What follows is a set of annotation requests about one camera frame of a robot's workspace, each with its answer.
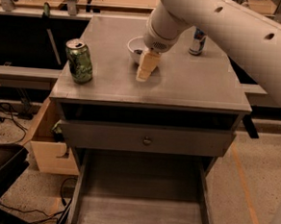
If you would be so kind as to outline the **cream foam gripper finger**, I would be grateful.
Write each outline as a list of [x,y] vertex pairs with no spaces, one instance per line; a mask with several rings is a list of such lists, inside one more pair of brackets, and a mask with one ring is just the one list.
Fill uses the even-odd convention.
[[154,69],[161,61],[160,53],[152,50],[145,50],[140,54],[140,63],[137,69],[136,80],[140,82],[146,82],[151,76]]

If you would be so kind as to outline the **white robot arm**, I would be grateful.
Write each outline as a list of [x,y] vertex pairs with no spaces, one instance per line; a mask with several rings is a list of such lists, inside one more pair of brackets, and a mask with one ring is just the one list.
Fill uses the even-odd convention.
[[183,31],[206,33],[281,108],[281,25],[231,0],[160,0],[146,22],[147,49],[137,79],[145,81]]

